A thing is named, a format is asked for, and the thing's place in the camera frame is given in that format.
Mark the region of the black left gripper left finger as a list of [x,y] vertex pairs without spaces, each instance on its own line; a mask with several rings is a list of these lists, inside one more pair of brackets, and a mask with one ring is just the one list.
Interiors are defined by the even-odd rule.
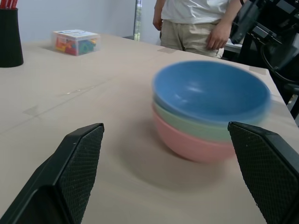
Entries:
[[79,224],[93,189],[104,125],[79,128],[31,175],[2,224]]

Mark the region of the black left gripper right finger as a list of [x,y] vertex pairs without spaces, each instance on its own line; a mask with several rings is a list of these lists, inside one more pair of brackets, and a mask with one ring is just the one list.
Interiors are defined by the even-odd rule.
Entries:
[[299,155],[277,133],[229,122],[243,180],[268,224],[299,222]]

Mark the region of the person's left hand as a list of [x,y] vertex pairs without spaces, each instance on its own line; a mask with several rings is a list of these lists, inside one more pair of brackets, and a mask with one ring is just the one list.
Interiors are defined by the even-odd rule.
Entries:
[[231,23],[229,22],[219,22],[211,31],[207,39],[208,49],[221,49],[223,48],[230,36]]

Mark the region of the person's right hand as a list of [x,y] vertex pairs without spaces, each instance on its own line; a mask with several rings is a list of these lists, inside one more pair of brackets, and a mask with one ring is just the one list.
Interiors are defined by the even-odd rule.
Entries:
[[155,15],[153,18],[153,25],[158,30],[161,31],[162,28],[162,19],[160,15]]

